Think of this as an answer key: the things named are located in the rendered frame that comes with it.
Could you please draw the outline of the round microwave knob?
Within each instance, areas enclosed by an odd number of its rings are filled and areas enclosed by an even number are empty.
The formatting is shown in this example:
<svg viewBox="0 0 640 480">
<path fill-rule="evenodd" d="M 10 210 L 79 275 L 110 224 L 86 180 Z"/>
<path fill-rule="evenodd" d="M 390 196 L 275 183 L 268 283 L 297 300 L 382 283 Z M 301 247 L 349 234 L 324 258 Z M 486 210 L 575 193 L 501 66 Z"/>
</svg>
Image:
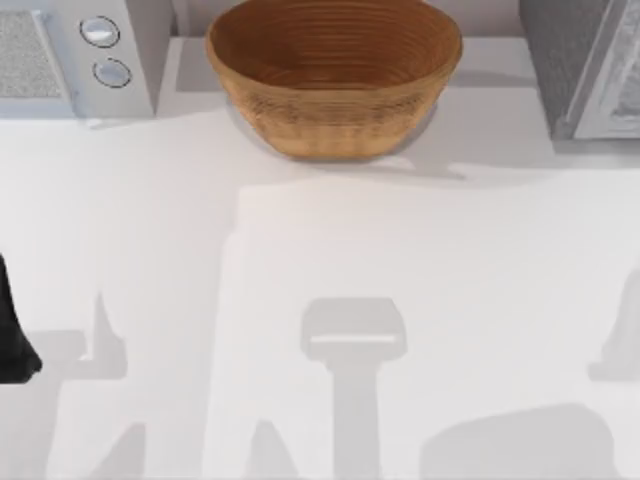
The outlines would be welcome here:
<svg viewBox="0 0 640 480">
<path fill-rule="evenodd" d="M 129 67 L 115 58 L 95 62 L 92 66 L 92 73 L 101 85 L 112 89 L 124 88 L 132 80 Z"/>
<path fill-rule="evenodd" d="M 83 19 L 79 24 L 79 32 L 88 44 L 97 48 L 111 48 L 120 40 L 119 27 L 105 16 Z"/>
</svg>

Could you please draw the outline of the brown woven basket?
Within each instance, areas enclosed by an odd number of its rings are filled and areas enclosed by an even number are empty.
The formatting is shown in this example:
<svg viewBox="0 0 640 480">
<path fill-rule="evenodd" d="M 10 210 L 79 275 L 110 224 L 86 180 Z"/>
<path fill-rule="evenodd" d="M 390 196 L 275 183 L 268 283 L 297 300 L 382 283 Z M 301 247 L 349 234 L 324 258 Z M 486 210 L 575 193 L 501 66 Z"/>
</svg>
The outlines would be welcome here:
<svg viewBox="0 0 640 480">
<path fill-rule="evenodd" d="M 255 133 L 309 159 L 394 150 L 463 53 L 458 24 L 426 0 L 242 0 L 210 23 L 205 45 Z"/>
</svg>

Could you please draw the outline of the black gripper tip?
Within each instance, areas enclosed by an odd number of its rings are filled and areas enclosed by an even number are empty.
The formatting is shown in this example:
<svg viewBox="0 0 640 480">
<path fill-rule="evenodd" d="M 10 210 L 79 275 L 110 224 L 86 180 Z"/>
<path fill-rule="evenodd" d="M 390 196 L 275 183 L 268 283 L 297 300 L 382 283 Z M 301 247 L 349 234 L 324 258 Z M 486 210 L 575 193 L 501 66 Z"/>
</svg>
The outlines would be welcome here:
<svg viewBox="0 0 640 480">
<path fill-rule="evenodd" d="M 6 262 L 0 254 L 0 384 L 26 384 L 43 362 L 21 328 Z"/>
</svg>

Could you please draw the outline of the grey cabinet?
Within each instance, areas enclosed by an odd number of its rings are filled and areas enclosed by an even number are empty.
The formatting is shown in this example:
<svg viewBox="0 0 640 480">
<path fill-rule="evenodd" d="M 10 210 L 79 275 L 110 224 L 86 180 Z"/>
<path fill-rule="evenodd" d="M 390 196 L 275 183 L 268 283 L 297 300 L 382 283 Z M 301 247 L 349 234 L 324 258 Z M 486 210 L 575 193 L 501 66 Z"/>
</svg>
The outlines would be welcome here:
<svg viewBox="0 0 640 480">
<path fill-rule="evenodd" d="M 554 140 L 640 140 L 640 0 L 519 0 Z"/>
</svg>

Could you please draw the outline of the pale microwave oven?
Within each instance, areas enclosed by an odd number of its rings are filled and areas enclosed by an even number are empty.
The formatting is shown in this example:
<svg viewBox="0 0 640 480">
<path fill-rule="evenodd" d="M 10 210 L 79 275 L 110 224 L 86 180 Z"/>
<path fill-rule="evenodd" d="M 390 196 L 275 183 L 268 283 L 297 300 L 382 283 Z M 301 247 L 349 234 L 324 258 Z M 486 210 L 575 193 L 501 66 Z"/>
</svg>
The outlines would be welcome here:
<svg viewBox="0 0 640 480">
<path fill-rule="evenodd" d="M 80 22 L 96 16 L 119 27 L 113 47 L 82 38 Z M 154 117 L 174 25 L 172 0 L 0 0 L 0 119 Z M 131 70 L 126 87 L 94 78 L 107 58 Z"/>
</svg>

